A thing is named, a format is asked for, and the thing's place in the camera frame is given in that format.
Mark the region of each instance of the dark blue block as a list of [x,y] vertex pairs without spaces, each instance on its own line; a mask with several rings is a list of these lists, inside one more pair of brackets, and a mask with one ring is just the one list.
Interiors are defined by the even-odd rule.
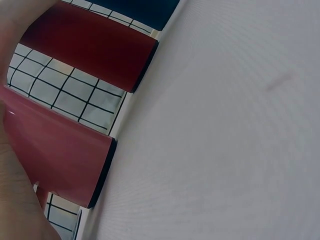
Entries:
[[179,0],[89,0],[161,31]]

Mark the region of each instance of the black grid line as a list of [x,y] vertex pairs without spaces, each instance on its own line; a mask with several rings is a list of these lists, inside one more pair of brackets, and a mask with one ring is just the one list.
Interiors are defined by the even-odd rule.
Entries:
[[[70,75],[73,74],[74,71],[75,71],[75,68],[72,69]],[[52,104],[51,107],[50,107],[51,109],[52,109],[52,108],[54,107],[54,105],[56,104],[56,102],[57,102],[57,100],[58,100],[58,98],[59,98],[59,96],[60,96],[60,94],[61,94],[61,92],[62,92],[62,89],[64,88],[64,86],[66,85],[68,79],[70,78],[70,75],[64,80],[64,83],[62,84],[62,87],[59,89],[59,92],[58,92],[58,94],[56,95],[55,100],[53,101],[53,104]]]
[[21,66],[21,64],[24,62],[24,60],[27,59],[28,55],[29,55],[32,51],[33,51],[33,49],[31,49],[31,50],[27,53],[26,56],[20,55],[21,57],[23,57],[23,59],[22,59],[22,61],[18,64],[18,66],[17,66],[16,68],[14,68],[14,71],[13,71],[12,76],[11,76],[11,78],[10,78],[10,82],[8,83],[9,87],[10,87],[11,84],[12,84],[12,78],[14,77],[17,69]]
[[[48,63],[46,64],[46,66],[48,66],[48,65],[52,62],[52,60],[53,60],[53,58],[51,58],[51,59],[48,61]],[[38,73],[38,75],[35,77],[32,85],[31,85],[31,87],[30,87],[30,89],[29,89],[28,98],[30,98],[32,88],[35,86],[36,81],[39,80],[39,76],[44,72],[44,70],[46,69],[46,66],[44,66],[44,68],[42,68],[41,71]],[[33,77],[31,74],[28,74],[28,73],[26,73],[26,72],[24,72],[24,71],[18,70],[18,68],[16,69],[16,71],[20,71],[20,72],[22,72],[22,73],[24,73],[24,74],[27,74],[27,75],[30,75],[31,77]]]
[[69,214],[72,214],[72,215],[78,215],[77,212],[73,212],[73,211],[67,210],[67,209],[65,209],[63,207],[60,207],[60,206],[57,206],[57,205],[54,205],[54,204],[51,204],[51,206],[55,207],[56,209],[60,209],[60,210],[62,210],[64,212],[66,212],[66,213],[69,213]]
[[[14,69],[16,72],[21,72],[21,73],[26,74],[26,75],[28,75],[28,76],[30,76],[30,77],[33,77],[31,74],[29,74],[29,73],[27,73],[27,72],[25,72],[25,71],[23,71],[23,70],[20,70],[20,69],[14,68],[14,67],[10,67],[10,68]],[[103,111],[108,112],[108,113],[110,113],[110,114],[115,114],[113,111],[110,111],[110,110],[108,110],[108,109],[104,109],[103,107],[100,107],[100,106],[98,106],[98,105],[95,105],[95,104],[93,104],[93,103],[88,102],[89,100],[88,100],[88,101],[85,101],[85,100],[83,100],[81,97],[78,97],[78,96],[76,96],[76,95],[74,95],[74,94],[72,94],[72,93],[70,93],[70,92],[68,92],[68,91],[66,91],[66,90],[63,90],[62,88],[65,86],[65,84],[66,84],[67,80],[70,78],[70,76],[67,77],[67,79],[66,79],[65,82],[63,83],[62,87],[57,87],[57,86],[55,86],[54,84],[52,84],[52,83],[50,83],[50,82],[47,82],[47,81],[45,81],[45,80],[40,79],[40,78],[39,78],[39,75],[41,75],[41,73],[43,72],[44,69],[45,69],[45,68],[43,68],[43,69],[40,71],[40,73],[37,75],[37,77],[34,79],[32,85],[31,85],[31,88],[30,88],[30,90],[29,90],[28,92],[26,92],[25,90],[23,90],[23,89],[21,89],[21,88],[18,88],[17,86],[14,86],[14,85],[12,85],[12,84],[11,84],[11,87],[16,88],[16,89],[19,89],[20,91],[23,91],[23,92],[27,93],[27,94],[28,94],[28,97],[36,98],[36,97],[34,97],[34,96],[31,94],[31,91],[32,91],[32,89],[33,89],[36,81],[38,80],[38,81],[40,81],[40,82],[43,82],[43,83],[45,83],[45,84],[48,84],[49,86],[51,86],[51,87],[59,90],[58,95],[56,96],[53,104],[50,104],[50,105],[51,105],[51,109],[52,109],[53,107],[55,107],[54,104],[57,102],[57,99],[58,99],[60,93],[63,92],[63,93],[65,93],[65,94],[68,94],[68,95],[70,95],[70,96],[78,99],[79,101],[81,101],[81,102],[83,102],[83,103],[86,103],[87,105],[93,106],[93,107],[95,107],[95,108],[97,108],[97,109],[103,110]]]
[[64,230],[67,230],[67,231],[69,231],[69,232],[72,232],[71,229],[69,229],[69,228],[67,228],[67,227],[65,227],[65,226],[62,226],[62,225],[60,225],[60,224],[58,224],[58,223],[56,223],[56,222],[54,222],[54,221],[50,221],[50,220],[48,220],[48,221],[49,221],[49,223],[51,223],[51,224],[53,224],[53,225],[56,225],[56,226],[58,226],[58,227],[60,227],[60,228],[62,228],[62,229],[64,229]]
[[54,198],[54,195],[51,194],[50,201],[49,201],[49,207],[48,207],[48,214],[47,214],[47,216],[46,216],[46,219],[48,219],[48,220],[49,220],[49,217],[50,217],[50,209],[51,209],[51,206],[52,206],[52,200],[53,200],[53,198]]
[[[16,55],[18,55],[18,56],[20,56],[20,57],[24,57],[25,59],[30,60],[31,62],[34,62],[34,63],[36,63],[36,64],[39,64],[39,65],[45,67],[46,69],[53,70],[53,71],[55,71],[55,72],[57,72],[57,73],[59,73],[59,74],[62,74],[62,75],[67,76],[67,77],[69,77],[69,78],[71,78],[71,79],[77,80],[77,81],[79,81],[79,82],[81,82],[81,83],[83,83],[83,84],[86,84],[86,85],[88,85],[88,86],[95,87],[96,89],[101,90],[101,91],[103,91],[103,92],[105,92],[105,93],[107,93],[107,94],[110,94],[110,95],[113,95],[113,96],[122,98],[121,95],[118,95],[118,94],[115,94],[115,93],[113,93],[113,92],[107,91],[107,90],[105,90],[105,89],[103,89],[103,88],[100,88],[100,87],[95,86],[95,85],[93,85],[93,84],[90,84],[90,83],[88,83],[88,82],[86,82],[86,81],[83,81],[83,80],[81,80],[81,79],[78,79],[78,78],[76,78],[76,77],[74,77],[74,76],[71,76],[72,74],[65,74],[65,73],[62,72],[62,71],[58,71],[57,69],[54,69],[53,67],[48,66],[48,65],[51,63],[52,60],[50,60],[47,64],[42,64],[42,63],[39,62],[39,61],[36,61],[36,60],[34,60],[34,59],[29,58],[28,56],[23,56],[22,54],[19,54],[19,53],[14,53],[14,54],[16,54]],[[20,71],[20,72],[22,72],[22,73],[24,73],[24,74],[26,74],[26,75],[29,75],[30,77],[33,77],[31,74],[29,74],[29,73],[27,73],[27,72],[25,72],[25,71],[22,71],[22,70],[20,70],[20,69],[18,69],[19,67],[12,67],[12,66],[10,66],[10,68],[11,68],[11,69],[14,69],[14,71]]]

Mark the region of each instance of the red block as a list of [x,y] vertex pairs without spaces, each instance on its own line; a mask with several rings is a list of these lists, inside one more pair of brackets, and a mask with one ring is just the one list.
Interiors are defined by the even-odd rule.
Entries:
[[131,93],[158,47],[143,33],[65,2],[36,20],[20,42]]

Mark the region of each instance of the hand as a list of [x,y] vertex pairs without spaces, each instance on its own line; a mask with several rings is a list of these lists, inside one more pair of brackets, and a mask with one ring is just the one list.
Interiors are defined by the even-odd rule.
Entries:
[[[0,84],[28,26],[58,0],[0,0]],[[60,240],[46,220],[28,176],[10,146],[0,102],[0,239]]]

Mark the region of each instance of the white surface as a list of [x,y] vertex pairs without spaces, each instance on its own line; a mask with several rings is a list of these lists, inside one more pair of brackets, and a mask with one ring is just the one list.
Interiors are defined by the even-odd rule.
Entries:
[[187,1],[137,92],[85,239],[319,239],[319,9]]

